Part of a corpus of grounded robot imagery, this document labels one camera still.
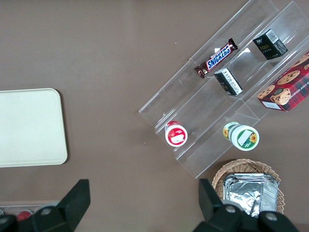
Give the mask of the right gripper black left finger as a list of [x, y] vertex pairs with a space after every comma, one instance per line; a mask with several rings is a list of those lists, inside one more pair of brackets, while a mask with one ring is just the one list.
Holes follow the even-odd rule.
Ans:
[[88, 179], [79, 180], [55, 206], [41, 208], [32, 216], [35, 232], [73, 232], [90, 206]]

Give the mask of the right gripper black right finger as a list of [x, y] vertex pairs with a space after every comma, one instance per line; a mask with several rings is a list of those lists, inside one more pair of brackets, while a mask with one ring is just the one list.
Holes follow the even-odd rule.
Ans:
[[198, 200], [204, 221], [196, 232], [237, 232], [242, 225], [241, 210], [230, 204], [223, 204], [208, 179], [198, 183]]

